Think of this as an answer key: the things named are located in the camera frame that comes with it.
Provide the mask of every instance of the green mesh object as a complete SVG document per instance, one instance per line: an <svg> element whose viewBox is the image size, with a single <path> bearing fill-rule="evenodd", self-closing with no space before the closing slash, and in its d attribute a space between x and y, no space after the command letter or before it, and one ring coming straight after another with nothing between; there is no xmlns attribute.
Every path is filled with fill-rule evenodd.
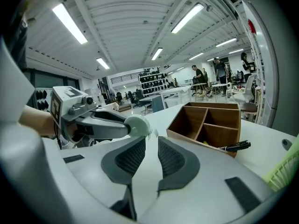
<svg viewBox="0 0 299 224"><path fill-rule="evenodd" d="M299 135L286 153L283 160L263 179L274 190L279 191L289 185L299 166Z"/></svg>

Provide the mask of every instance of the red fire alarm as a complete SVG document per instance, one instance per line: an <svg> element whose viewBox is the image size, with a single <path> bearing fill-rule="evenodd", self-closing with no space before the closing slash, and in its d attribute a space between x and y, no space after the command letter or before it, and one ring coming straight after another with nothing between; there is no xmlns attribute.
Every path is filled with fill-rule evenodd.
<svg viewBox="0 0 299 224"><path fill-rule="evenodd" d="M248 19L248 26L249 26L251 32L256 34L256 29L254 28L254 25L253 25L252 21L249 20L249 19Z"/></svg>

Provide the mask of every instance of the ceiling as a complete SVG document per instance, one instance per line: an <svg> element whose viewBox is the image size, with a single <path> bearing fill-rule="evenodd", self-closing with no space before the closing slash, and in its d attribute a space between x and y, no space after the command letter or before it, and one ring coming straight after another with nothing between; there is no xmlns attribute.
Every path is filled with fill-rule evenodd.
<svg viewBox="0 0 299 224"><path fill-rule="evenodd" d="M52 12L63 2L88 40L80 44ZM177 34L171 30L199 2L205 8ZM190 62L198 63L227 54L235 48L248 48L239 20L230 16L218 0L35 0L26 17L36 19L28 28L27 48L47 56L82 75L104 77L142 67ZM215 45L237 37L237 42ZM151 58L158 47L163 51ZM103 58L110 69L97 61Z"/></svg>

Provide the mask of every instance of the wooden box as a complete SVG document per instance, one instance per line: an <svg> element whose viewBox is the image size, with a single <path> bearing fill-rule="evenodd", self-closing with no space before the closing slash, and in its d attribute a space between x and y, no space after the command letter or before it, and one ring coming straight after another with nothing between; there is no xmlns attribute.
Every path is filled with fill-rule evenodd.
<svg viewBox="0 0 299 224"><path fill-rule="evenodd" d="M235 157L236 152L218 148L239 142L240 129L238 104L188 103L181 108L166 131L168 137L204 145Z"/></svg>

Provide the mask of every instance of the tube light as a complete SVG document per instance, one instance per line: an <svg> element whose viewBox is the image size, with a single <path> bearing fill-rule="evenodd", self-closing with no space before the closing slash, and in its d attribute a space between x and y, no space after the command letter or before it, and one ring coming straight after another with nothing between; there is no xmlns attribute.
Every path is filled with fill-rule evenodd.
<svg viewBox="0 0 299 224"><path fill-rule="evenodd" d="M220 44L216 45L216 47L225 45L225 44L230 43L230 42L235 42L236 40L237 40L237 38L230 39L230 40L228 40L226 42L223 42L223 43L220 43Z"/></svg>
<svg viewBox="0 0 299 224"><path fill-rule="evenodd" d="M216 57L216 58L219 59L219 56ZM212 60L214 60L214 58L212 58L212 59L210 59L210 60L207 60L207 62L210 62L210 61L212 61Z"/></svg>
<svg viewBox="0 0 299 224"><path fill-rule="evenodd" d="M163 48L161 48L161 47L158 48L158 50L156 51L155 55L153 56L153 58L151 60L154 61L158 57L158 55L161 53L162 50L163 50Z"/></svg>
<svg viewBox="0 0 299 224"><path fill-rule="evenodd" d="M244 49L234 50L234 51L229 52L229 54L233 54L233 53L236 53L236 52L239 52L239 51L243 51L243 50Z"/></svg>
<svg viewBox="0 0 299 224"><path fill-rule="evenodd" d="M71 18L70 14L62 3L54 7L52 11L65 25L65 27L72 33L72 35L78 40L78 42L80 42L80 44L87 42L86 38L83 36L82 32L79 30L74 20Z"/></svg>
<svg viewBox="0 0 299 224"><path fill-rule="evenodd" d="M107 66L106 62L104 62L102 58L97 59L97 62L100 63L106 70L109 69L109 66Z"/></svg>
<svg viewBox="0 0 299 224"><path fill-rule="evenodd" d="M196 3L195 6L178 22L178 24L171 30L172 33L177 33L188 21L192 19L197 13L204 8L200 3Z"/></svg>
<svg viewBox="0 0 299 224"><path fill-rule="evenodd" d="M195 59L195 58L197 58L198 56L201 56L202 54L203 54L203 53L199 53L198 55L196 55L196 56L190 58L189 61L190 61L190 60L193 60L193 59Z"/></svg>

